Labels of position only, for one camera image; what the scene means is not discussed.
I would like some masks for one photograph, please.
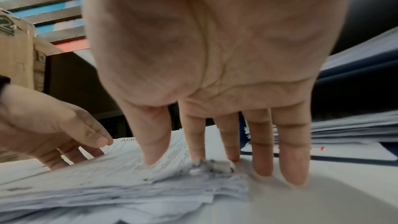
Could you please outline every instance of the hand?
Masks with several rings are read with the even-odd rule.
[[[91,50],[146,164],[167,150],[167,105],[178,101],[193,159],[205,158],[212,117],[239,159],[238,112],[253,167],[273,171],[272,124],[286,180],[308,177],[313,84],[342,26],[347,0],[83,0]]]
[[[7,85],[0,96],[0,149],[37,158],[50,169],[87,160],[81,146],[93,157],[112,137],[87,111],[43,93]]]

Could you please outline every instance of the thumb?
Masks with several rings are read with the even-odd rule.
[[[111,144],[110,140],[95,131],[73,110],[68,110],[61,119],[60,128],[74,140],[95,148]]]
[[[171,118],[167,106],[136,106],[125,101],[119,106],[129,122],[133,136],[140,145],[144,163],[156,163],[167,151],[171,137]]]

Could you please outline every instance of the black sleeve cuff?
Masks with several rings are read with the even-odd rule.
[[[11,82],[10,78],[0,75],[0,97],[1,97],[1,92],[4,88],[4,86],[6,86],[10,82]]]

